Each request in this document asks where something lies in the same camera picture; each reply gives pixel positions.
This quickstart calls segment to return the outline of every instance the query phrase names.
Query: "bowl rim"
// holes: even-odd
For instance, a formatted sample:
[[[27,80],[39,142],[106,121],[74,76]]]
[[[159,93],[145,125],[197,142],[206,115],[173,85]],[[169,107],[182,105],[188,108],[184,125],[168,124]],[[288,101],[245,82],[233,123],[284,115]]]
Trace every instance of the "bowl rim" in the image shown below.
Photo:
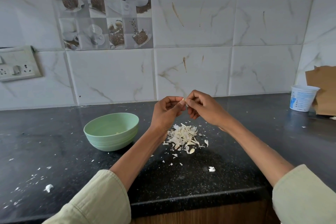
[[[89,121],[89,122],[84,126],[84,128],[83,128],[83,132],[84,132],[84,134],[89,135],[89,136],[93,136],[93,137],[100,137],[100,138],[114,136],[114,135],[108,135],[108,136],[94,136],[94,135],[91,135],[91,134],[87,133],[87,132],[85,131],[85,128],[86,128],[86,126],[89,125],[91,122],[93,122],[94,120],[97,120],[97,119],[99,119],[99,118],[101,118],[101,117],[109,116],[109,115],[114,115],[114,114],[121,114],[121,113],[131,114],[131,115],[137,117],[138,121],[137,121],[137,123],[136,123],[132,128],[130,128],[130,129],[124,131],[124,132],[121,132],[121,133],[119,133],[119,134],[114,134],[114,135],[122,135],[123,133],[126,133],[126,132],[132,130],[133,128],[135,128],[135,127],[139,124],[139,120],[140,120],[139,117],[136,116],[136,115],[133,114],[133,113],[130,113],[130,112],[115,112],[115,113],[109,113],[109,114],[106,114],[106,115],[103,115],[103,116],[99,116],[99,117],[97,117],[97,118],[95,118],[95,119]]]

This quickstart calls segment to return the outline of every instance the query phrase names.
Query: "brown cardboard piece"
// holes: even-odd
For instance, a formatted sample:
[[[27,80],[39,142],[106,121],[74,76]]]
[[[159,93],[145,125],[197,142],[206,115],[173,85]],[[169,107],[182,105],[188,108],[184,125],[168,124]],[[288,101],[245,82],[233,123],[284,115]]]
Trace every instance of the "brown cardboard piece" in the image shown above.
[[[313,102],[317,114],[336,116],[336,66],[306,71],[307,85],[321,88]]]

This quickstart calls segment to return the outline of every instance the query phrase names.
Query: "green bowl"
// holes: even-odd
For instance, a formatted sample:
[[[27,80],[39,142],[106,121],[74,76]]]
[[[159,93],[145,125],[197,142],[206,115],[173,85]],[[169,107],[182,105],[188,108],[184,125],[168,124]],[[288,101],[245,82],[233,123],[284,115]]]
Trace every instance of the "green bowl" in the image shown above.
[[[85,125],[84,133],[98,150],[116,151],[133,141],[138,124],[138,116],[132,113],[112,113],[90,121]]]

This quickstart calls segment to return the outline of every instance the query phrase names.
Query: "power socket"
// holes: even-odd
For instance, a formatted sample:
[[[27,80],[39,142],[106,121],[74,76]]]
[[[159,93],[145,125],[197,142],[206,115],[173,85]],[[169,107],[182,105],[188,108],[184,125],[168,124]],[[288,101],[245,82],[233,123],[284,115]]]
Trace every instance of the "power socket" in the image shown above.
[[[0,50],[0,82],[42,76],[30,46]]]

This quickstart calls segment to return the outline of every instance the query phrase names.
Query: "light green sleeve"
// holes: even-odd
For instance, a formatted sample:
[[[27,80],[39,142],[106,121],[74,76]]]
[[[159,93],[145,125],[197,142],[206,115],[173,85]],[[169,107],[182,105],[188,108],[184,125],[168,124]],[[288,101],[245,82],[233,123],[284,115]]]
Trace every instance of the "light green sleeve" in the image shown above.
[[[128,224],[131,206],[119,178],[109,170],[98,173],[44,224]]]
[[[272,200],[283,224],[336,223],[336,193],[306,165],[294,168],[277,182]]]

